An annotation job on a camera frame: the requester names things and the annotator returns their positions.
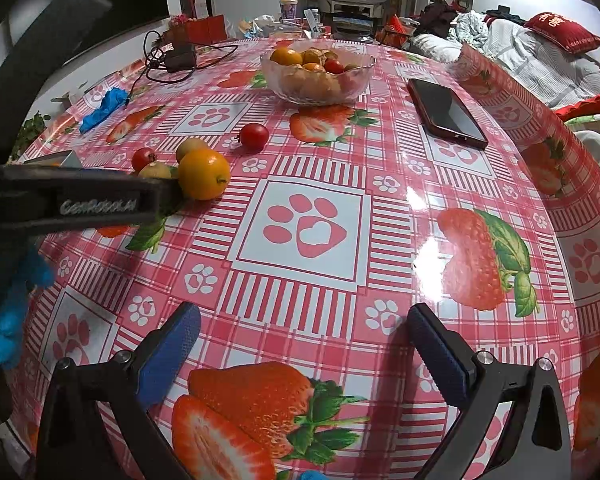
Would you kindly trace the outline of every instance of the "blue gripper pad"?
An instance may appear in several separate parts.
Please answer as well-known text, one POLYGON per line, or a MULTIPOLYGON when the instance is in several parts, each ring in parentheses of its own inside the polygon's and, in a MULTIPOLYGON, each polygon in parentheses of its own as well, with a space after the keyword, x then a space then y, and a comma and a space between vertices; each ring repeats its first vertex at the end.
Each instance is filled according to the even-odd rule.
POLYGON ((464 406, 469 398, 470 384, 466 363, 463 364, 460 357, 467 358, 472 354, 466 342, 458 333, 447 330, 425 303, 417 303, 409 310, 407 331, 445 402, 458 408, 464 406), (450 346, 462 355, 456 357, 450 346))
POLYGON ((151 340, 159 340, 137 370, 136 397, 143 409, 147 410, 151 405, 162 402, 167 395, 198 339, 201 322, 198 307, 193 303, 183 302, 159 330, 147 335, 145 340, 149 340, 149 345, 151 340))

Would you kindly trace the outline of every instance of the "glass bowl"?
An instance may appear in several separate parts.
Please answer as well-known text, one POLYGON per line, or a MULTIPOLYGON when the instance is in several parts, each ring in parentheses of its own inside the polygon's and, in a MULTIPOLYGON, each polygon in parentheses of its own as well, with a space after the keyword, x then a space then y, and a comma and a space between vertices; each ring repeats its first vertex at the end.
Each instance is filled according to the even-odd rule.
POLYGON ((347 70, 341 74, 310 72, 297 66, 285 66, 269 59, 273 49, 260 55, 262 75, 273 93, 297 105, 335 105, 355 102, 365 91, 376 64, 376 58, 369 54, 357 54, 349 50, 331 48, 313 41, 298 41, 289 48, 303 52, 309 48, 331 50, 338 60, 347 66, 355 63, 359 68, 347 70))

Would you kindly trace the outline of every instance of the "smartphone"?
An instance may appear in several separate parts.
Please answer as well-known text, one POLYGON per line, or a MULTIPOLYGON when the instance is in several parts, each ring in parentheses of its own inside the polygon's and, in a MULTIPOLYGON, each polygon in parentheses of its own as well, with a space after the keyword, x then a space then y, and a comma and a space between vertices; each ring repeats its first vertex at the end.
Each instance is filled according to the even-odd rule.
POLYGON ((407 88, 429 133, 480 150, 487 147, 487 137, 451 88, 415 78, 409 79, 407 88))

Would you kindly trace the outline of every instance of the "black screen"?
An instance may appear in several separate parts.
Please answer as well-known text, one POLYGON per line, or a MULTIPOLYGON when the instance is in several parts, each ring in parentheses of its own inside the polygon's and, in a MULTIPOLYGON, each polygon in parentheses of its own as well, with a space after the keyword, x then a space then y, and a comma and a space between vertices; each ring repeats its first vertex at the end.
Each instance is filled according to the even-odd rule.
POLYGON ((410 84, 417 92, 429 119, 436 126, 474 139, 486 140, 474 118, 451 88, 421 79, 411 79, 410 84))

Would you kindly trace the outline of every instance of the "plastic tablecloth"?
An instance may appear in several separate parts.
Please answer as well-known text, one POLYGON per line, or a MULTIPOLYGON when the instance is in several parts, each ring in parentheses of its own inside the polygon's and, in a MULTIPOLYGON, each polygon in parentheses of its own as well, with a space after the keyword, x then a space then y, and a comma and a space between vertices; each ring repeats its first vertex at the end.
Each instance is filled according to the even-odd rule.
MULTIPOLYGON (((184 82, 142 78, 127 108, 79 135, 81 118, 107 89, 128 89, 142 62, 112 74, 24 155, 71 149, 85 168, 131 171, 138 148, 175 164, 176 147, 195 136, 227 158, 232 179, 218 200, 168 217, 162 238, 145 251, 126 248, 132 228, 117 238, 92 229, 45 238, 40 251, 56 282, 32 297, 24 353, 11 375, 20 431, 39 423, 59 358, 92 364, 133 350, 181 301, 192 301, 202 312, 200 337, 151 411, 169 441, 174 403, 196 370, 191 393, 278 471, 412 478, 458 416, 402 330, 411 305, 424 301, 472 348, 502 362, 551 359, 574 440, 574 476, 585 478, 600 460, 600 395, 585 392, 600 391, 600 168, 581 144, 468 46, 442 65, 331 42, 378 62, 357 103, 318 110, 266 88, 258 56, 273 40, 237 43, 229 59, 184 82), (424 131, 406 91, 411 77, 455 90, 487 149, 424 131), (162 108, 107 142, 117 123, 148 107, 162 108), (271 134, 260 153, 244 152, 235 139, 251 122, 271 134), (263 364, 272 361, 280 373, 267 374, 263 364), (196 375, 233 367, 241 368, 215 382, 196 375), (220 390, 206 388, 211 383, 235 386, 234 398, 248 402, 258 388, 277 392, 283 400, 270 410, 280 413, 269 415, 286 422, 255 431, 220 390), (285 391, 291 384, 293 393, 285 391), (326 410, 322 425, 314 420, 302 443, 310 398, 339 410, 326 410), (577 431, 576 405, 587 413, 577 431), (343 430, 323 433, 334 428, 343 430)), ((484 470, 507 411, 499 407, 465 478, 484 470)), ((106 405, 102 414, 123 466, 140 478, 106 405)))

